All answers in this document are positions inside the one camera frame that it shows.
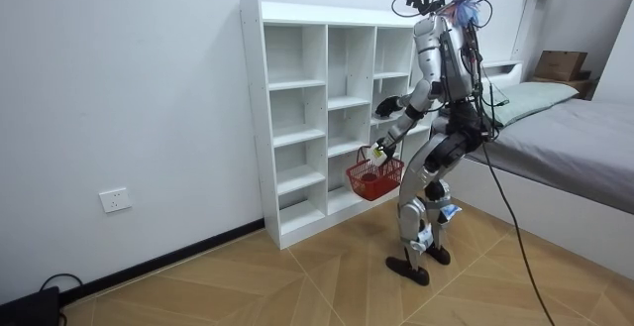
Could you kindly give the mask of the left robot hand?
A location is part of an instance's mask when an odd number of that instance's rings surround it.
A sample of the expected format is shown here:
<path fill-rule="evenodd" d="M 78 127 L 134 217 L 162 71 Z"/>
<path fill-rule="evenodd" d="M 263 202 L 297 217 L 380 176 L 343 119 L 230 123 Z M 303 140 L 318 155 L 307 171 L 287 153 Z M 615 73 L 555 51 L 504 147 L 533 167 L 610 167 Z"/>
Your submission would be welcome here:
<path fill-rule="evenodd" d="M 395 144 L 385 141 L 385 138 L 379 138 L 368 149 L 368 158 L 374 166 L 382 166 L 393 158 L 395 153 Z"/>

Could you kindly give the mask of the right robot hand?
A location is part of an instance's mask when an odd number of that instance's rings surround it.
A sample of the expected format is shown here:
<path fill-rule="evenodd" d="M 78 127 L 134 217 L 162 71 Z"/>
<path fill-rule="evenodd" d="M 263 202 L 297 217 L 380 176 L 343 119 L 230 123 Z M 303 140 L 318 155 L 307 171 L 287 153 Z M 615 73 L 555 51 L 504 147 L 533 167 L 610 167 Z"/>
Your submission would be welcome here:
<path fill-rule="evenodd" d="M 400 96 L 390 96 L 383 99 L 375 108 L 374 115 L 378 119 L 387 119 L 392 113 L 402 110 Z"/>

